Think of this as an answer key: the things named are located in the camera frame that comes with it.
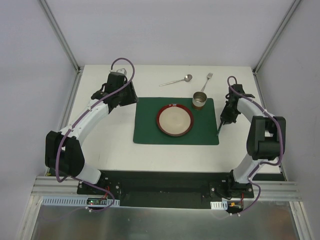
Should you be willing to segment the silver spoon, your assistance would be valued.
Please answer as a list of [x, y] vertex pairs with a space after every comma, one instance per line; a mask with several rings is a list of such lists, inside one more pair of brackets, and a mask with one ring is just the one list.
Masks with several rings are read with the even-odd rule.
[[179, 79], [179, 80], [175, 80], [175, 81], [171, 81], [171, 82], [167, 82], [167, 83], [163, 83], [163, 84], [160, 84], [159, 86], [160, 87], [163, 87], [163, 86], [167, 86], [167, 85], [171, 85], [171, 84], [175, 84], [175, 83], [179, 83], [179, 82], [190, 82], [191, 80], [193, 79], [193, 76], [191, 74], [187, 74], [184, 76], [183, 79]]

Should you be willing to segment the silver fork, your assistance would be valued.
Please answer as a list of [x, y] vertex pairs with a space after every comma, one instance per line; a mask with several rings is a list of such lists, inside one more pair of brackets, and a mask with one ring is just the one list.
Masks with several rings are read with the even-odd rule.
[[205, 88], [209, 82], [209, 80], [213, 77], [213, 73], [212, 72], [209, 72], [206, 76], [206, 81], [205, 81], [205, 84], [203, 85], [203, 87], [201, 88], [201, 92], [204, 92], [205, 91]]

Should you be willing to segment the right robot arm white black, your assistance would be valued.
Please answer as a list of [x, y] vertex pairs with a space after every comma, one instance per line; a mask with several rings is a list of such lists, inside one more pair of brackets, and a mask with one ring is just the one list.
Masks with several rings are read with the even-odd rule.
[[230, 171], [223, 187], [226, 194], [234, 198], [249, 191], [250, 180], [262, 166], [275, 166], [276, 163], [272, 163], [275, 159], [281, 161], [285, 150], [286, 120], [270, 114], [255, 102], [255, 97], [245, 93], [241, 84], [229, 86], [225, 98], [218, 130], [224, 125], [235, 123], [240, 114], [250, 123], [246, 140], [247, 154], [241, 163]]

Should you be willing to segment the red rimmed beige plate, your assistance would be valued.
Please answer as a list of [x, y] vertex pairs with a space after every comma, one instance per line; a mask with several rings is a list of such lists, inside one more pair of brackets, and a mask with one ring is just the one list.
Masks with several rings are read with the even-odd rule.
[[194, 125], [192, 112], [182, 104], [163, 106], [156, 115], [156, 124], [160, 131], [171, 137], [187, 134]]

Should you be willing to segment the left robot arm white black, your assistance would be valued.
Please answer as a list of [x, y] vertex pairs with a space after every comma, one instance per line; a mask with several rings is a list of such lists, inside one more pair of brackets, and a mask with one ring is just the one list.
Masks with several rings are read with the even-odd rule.
[[58, 172], [88, 182], [88, 188], [99, 195], [105, 191], [102, 172], [86, 163], [82, 144], [94, 127], [113, 109], [138, 102], [132, 82], [128, 82], [124, 68], [111, 71], [107, 82], [92, 96], [87, 107], [76, 120], [60, 131], [50, 131], [45, 138], [45, 165]]

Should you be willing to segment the dark green placemat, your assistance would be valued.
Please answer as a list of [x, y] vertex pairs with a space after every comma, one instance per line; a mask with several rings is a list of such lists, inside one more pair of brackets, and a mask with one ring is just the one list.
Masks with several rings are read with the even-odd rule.
[[192, 107], [192, 98], [140, 97], [136, 105], [133, 142], [146, 145], [219, 144], [215, 106]]

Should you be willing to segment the black knife green handle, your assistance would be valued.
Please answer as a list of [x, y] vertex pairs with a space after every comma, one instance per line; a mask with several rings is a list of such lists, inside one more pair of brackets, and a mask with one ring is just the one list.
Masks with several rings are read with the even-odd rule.
[[216, 132], [216, 136], [219, 136], [221, 128], [222, 128], [223, 125], [224, 125], [224, 121], [221, 121], [219, 126], [218, 126], [218, 129], [217, 129], [217, 132]]

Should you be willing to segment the steel cup brown base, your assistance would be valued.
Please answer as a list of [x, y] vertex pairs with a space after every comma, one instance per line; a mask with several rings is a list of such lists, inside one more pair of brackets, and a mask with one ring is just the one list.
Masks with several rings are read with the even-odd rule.
[[207, 101], [207, 95], [202, 91], [197, 91], [192, 96], [192, 108], [195, 110], [201, 110]]

